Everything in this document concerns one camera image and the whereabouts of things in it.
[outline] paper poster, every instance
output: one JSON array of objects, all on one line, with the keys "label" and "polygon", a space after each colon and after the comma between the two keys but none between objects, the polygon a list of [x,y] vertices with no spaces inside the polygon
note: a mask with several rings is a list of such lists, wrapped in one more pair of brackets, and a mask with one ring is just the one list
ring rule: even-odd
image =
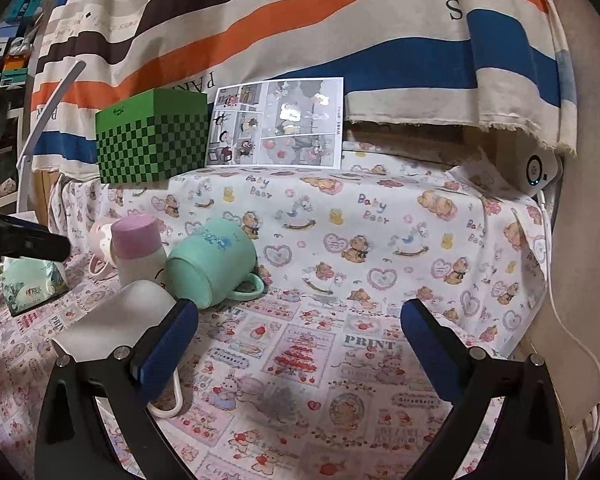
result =
[{"label": "paper poster", "polygon": [[220,88],[207,166],[340,168],[343,79],[286,79]]}]

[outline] blue gripper pad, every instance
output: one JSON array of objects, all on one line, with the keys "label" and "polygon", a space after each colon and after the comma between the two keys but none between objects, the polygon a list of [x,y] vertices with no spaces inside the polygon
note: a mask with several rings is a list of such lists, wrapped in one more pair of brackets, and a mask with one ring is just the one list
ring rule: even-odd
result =
[{"label": "blue gripper pad", "polygon": [[462,342],[451,329],[441,327],[420,300],[403,304],[400,325],[438,396],[455,405],[463,395],[461,369],[450,355],[449,343],[451,347],[455,345],[446,331],[458,341],[462,351],[467,352]]},{"label": "blue gripper pad", "polygon": [[138,369],[138,394],[144,402],[153,402],[160,397],[198,329],[196,304],[189,300],[180,302],[186,304]]}]

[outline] green box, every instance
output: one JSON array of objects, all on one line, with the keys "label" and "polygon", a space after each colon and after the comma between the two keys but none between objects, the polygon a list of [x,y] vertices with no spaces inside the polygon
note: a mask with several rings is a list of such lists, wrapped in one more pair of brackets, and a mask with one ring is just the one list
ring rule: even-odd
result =
[{"label": "green box", "polygon": [[154,88],[96,113],[104,184],[156,182],[205,165],[206,94]]}]

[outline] teal mug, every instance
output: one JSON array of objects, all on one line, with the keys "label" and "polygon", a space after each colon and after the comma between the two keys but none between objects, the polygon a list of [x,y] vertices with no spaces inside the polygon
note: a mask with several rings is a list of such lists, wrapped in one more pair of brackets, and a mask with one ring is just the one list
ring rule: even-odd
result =
[{"label": "teal mug", "polygon": [[[187,298],[199,309],[220,303],[225,298],[255,300],[264,283],[251,271],[256,265],[256,249],[238,224],[214,219],[197,228],[177,244],[167,258],[167,292]],[[253,292],[234,290],[242,282],[253,283]]]}]

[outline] metal bolt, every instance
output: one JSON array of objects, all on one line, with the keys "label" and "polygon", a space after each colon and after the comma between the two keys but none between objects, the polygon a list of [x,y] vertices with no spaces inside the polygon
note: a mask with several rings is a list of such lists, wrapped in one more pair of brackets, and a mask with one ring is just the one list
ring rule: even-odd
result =
[{"label": "metal bolt", "polygon": [[115,357],[118,361],[126,359],[129,354],[131,354],[131,348],[128,346],[119,346],[113,351],[113,357]]},{"label": "metal bolt", "polygon": [[482,361],[484,358],[487,357],[487,352],[485,352],[479,346],[472,346],[471,348],[469,348],[469,355],[477,361]]},{"label": "metal bolt", "polygon": [[63,356],[60,356],[58,359],[56,359],[56,365],[61,368],[67,366],[70,362],[71,358],[67,354],[64,354]]},{"label": "metal bolt", "polygon": [[538,354],[531,354],[529,357],[531,362],[536,366],[542,366],[544,364],[544,358]]}]

